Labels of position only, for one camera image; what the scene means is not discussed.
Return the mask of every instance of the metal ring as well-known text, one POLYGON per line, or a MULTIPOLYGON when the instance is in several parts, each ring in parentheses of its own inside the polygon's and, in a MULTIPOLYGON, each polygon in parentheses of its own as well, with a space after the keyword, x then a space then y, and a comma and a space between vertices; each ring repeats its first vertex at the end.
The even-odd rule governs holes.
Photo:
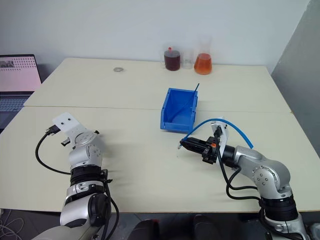
POLYGON ((113 69, 113 71, 115 71, 115 72, 122 72, 124 69, 122 68, 122 67, 115 67, 114 69, 113 69))

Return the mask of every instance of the glass beaker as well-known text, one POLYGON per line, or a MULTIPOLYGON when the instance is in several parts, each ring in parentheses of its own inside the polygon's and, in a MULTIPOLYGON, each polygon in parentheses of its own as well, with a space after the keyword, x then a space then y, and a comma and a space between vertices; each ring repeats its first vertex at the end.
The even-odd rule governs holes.
POLYGON ((168 50, 164 52, 164 63, 165 68, 170 71, 179 70, 181 64, 180 52, 169 47, 168 50))
POLYGON ((207 75, 212 71, 212 60, 209 53, 199 53, 195 60, 194 70, 197 74, 207 75))
POLYGON ((194 51, 191 48, 184 48, 182 51, 182 67, 184 69, 192 69, 194 64, 194 51))
POLYGON ((199 37, 198 56, 195 60, 194 70, 201 75, 210 74, 212 71, 212 59, 211 59, 211 43, 212 37, 209 35, 202 35, 199 37))

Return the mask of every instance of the blue plastic bin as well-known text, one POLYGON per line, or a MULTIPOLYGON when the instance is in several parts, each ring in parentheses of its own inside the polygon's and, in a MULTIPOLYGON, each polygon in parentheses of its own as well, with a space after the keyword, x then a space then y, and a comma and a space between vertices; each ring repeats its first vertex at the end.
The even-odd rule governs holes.
POLYGON ((197 91, 169 88, 161 110, 160 128, 172 132, 190 132, 196 119, 197 102, 197 91))

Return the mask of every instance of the white table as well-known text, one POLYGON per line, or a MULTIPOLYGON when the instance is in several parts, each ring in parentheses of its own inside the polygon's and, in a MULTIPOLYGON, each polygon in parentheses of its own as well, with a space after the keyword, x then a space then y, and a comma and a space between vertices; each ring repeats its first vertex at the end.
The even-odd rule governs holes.
POLYGON ((193 90, 197 83, 197 111, 291 111, 264 66, 214 65, 199 75, 159 62, 84 58, 65 59, 24 105, 160 110, 168 88, 193 90))
MULTIPOLYGON (((24 107, 0 134, 0 208, 61 211, 69 176, 42 167, 35 147, 52 119, 70 112, 88 129, 99 130, 106 144, 103 167, 113 182, 111 194, 121 212, 256 212, 254 200, 232 200, 225 193, 220 168, 202 162, 199 154, 177 149, 184 136, 160 130, 159 110, 88 107, 24 107)), ((197 112, 196 124, 225 118, 241 128, 255 149, 284 163, 299 211, 320 210, 320 161, 291 113, 197 112)), ((232 129, 228 145, 246 143, 232 129)), ((194 137, 212 135, 205 125, 194 137)), ((48 165, 68 171, 68 153, 61 132, 43 142, 39 155, 48 165)), ((236 186, 252 184, 237 176, 236 186)), ((243 195, 255 194, 253 190, 243 195)))

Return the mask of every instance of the erlenmeyer flask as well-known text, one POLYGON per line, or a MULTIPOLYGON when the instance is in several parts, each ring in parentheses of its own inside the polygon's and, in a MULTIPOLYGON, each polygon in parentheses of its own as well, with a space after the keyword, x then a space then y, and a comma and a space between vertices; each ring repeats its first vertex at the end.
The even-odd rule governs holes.
POLYGON ((194 64, 194 70, 198 74, 207 75, 212 71, 211 42, 210 36, 202 36, 199 39, 199 54, 194 64))

